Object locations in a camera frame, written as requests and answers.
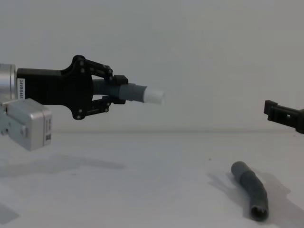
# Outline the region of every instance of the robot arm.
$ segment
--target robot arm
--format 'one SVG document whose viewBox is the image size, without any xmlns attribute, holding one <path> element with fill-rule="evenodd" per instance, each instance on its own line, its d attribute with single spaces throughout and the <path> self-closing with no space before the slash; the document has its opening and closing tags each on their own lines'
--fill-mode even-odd
<svg viewBox="0 0 304 228">
<path fill-rule="evenodd" d="M 92 75 L 100 77 L 93 80 Z M 73 118 L 106 113 L 126 100 L 162 104 L 164 93 L 129 83 L 106 65 L 75 56 L 64 70 L 0 64 L 0 132 L 28 150 L 50 143 L 52 116 L 43 105 L 63 105 Z M 92 100 L 93 95 L 103 95 Z"/>
</svg>

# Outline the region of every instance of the cylindrical object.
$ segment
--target cylindrical object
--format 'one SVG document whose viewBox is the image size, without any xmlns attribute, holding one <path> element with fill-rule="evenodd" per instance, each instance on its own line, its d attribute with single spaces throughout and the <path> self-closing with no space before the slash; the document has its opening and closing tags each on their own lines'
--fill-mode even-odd
<svg viewBox="0 0 304 228">
<path fill-rule="evenodd" d="M 119 89 L 119 98 L 127 101 L 145 102 L 144 94 L 146 86 L 133 83 L 123 84 Z"/>
<path fill-rule="evenodd" d="M 238 183 L 247 191 L 250 197 L 250 215 L 255 221 L 268 218 L 267 192 L 256 174 L 242 161 L 237 161 L 231 167 L 231 172 Z"/>
<path fill-rule="evenodd" d="M 112 85 L 108 82 L 97 79 L 93 80 L 94 95 L 108 95 L 122 100 L 138 101 L 143 103 L 162 104 L 164 92 L 151 90 L 146 86 L 133 83 Z"/>
<path fill-rule="evenodd" d="M 0 95 L 7 99 L 16 97 L 16 67 L 13 64 L 0 64 Z"/>
<path fill-rule="evenodd" d="M 162 105 L 164 102 L 165 93 L 163 91 L 151 90 L 147 88 L 144 91 L 143 101 L 145 103 L 154 103 Z"/>
</svg>

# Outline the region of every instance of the metal cylinder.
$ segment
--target metal cylinder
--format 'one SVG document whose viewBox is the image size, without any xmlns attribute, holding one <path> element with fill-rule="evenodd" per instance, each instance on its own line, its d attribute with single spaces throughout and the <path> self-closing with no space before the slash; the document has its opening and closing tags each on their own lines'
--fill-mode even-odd
<svg viewBox="0 0 304 228">
<path fill-rule="evenodd" d="M 16 96 L 16 67 L 13 64 L 0 64 L 0 95 L 7 99 Z"/>
</svg>

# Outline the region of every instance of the white table surface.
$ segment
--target white table surface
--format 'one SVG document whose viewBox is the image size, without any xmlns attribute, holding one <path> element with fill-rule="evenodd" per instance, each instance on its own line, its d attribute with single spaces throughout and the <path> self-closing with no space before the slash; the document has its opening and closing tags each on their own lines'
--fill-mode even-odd
<svg viewBox="0 0 304 228">
<path fill-rule="evenodd" d="M 302 228 L 304 135 L 55 134 L 27 152 L 0 139 L 0 227 Z M 248 219 L 230 167 L 245 161 L 270 218 Z"/>
</svg>

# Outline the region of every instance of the black bracket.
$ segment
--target black bracket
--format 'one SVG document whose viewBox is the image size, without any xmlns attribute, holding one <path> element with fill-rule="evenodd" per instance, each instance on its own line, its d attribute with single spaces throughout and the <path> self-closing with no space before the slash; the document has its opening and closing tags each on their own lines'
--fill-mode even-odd
<svg viewBox="0 0 304 228">
<path fill-rule="evenodd" d="M 295 128 L 304 134 L 304 110 L 279 106 L 276 102 L 265 101 L 264 113 L 268 115 L 268 120 Z"/>
<path fill-rule="evenodd" d="M 79 83 L 85 83 L 85 80 L 90 81 L 90 101 L 86 100 L 82 103 L 82 106 L 78 103 L 75 106 L 68 106 L 73 113 L 73 118 L 77 120 L 84 119 L 88 115 L 94 115 L 99 113 L 106 113 L 109 111 L 109 106 L 113 104 L 123 105 L 125 100 L 121 100 L 115 97 L 103 96 L 102 99 L 93 100 L 92 89 L 92 75 L 98 76 L 106 80 L 110 85 L 122 85 L 127 84 L 128 79 L 123 75 L 113 75 L 113 70 L 100 63 L 93 62 L 86 59 L 84 56 L 75 56 L 72 64 L 65 70 L 61 71 L 62 75 L 74 75 L 77 78 L 82 78 Z"/>
</svg>

